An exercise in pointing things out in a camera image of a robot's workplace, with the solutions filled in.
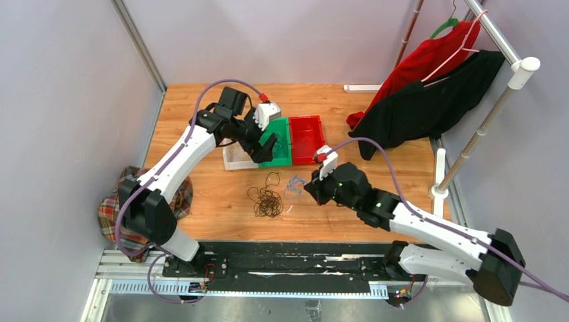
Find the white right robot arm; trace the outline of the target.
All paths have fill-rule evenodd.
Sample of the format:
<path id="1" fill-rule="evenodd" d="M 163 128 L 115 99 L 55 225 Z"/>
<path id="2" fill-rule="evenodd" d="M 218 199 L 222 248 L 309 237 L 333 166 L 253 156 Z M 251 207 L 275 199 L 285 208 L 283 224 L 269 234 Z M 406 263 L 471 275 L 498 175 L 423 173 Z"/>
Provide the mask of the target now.
<path id="1" fill-rule="evenodd" d="M 442 277 L 471 284 L 482 298 L 505 307 L 513 304 L 525 259 L 513 235 L 470 229 L 441 219 L 393 193 L 372 187 L 351 162 L 325 177 L 311 174 L 304 189 L 318 205 L 334 201 L 356 212 L 373 228 L 402 233 L 428 248 L 395 241 L 384 258 L 385 274 L 399 280 L 406 274 Z"/>

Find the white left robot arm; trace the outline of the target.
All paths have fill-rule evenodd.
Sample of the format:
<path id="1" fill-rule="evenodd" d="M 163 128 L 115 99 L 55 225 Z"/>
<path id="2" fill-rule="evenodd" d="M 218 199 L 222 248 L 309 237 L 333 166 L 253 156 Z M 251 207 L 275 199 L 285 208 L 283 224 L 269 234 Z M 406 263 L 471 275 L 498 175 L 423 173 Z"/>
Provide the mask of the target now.
<path id="1" fill-rule="evenodd" d="M 281 116 L 281 109 L 263 93 L 259 98 L 260 104 L 245 112 L 250 96 L 224 87 L 218 101 L 204 109 L 195 108 L 189 126 L 157 164 L 139 178 L 120 184 L 115 222 L 118 246 L 122 245 L 121 230 L 127 229 L 178 258 L 187 276 L 197 277 L 204 272 L 206 261 L 198 254 L 199 242 L 178 227 L 170 203 L 194 167 L 224 140 L 238 143 L 257 164 L 273 159 L 277 136 L 271 134 L 265 141 L 261 137 L 268 125 Z"/>

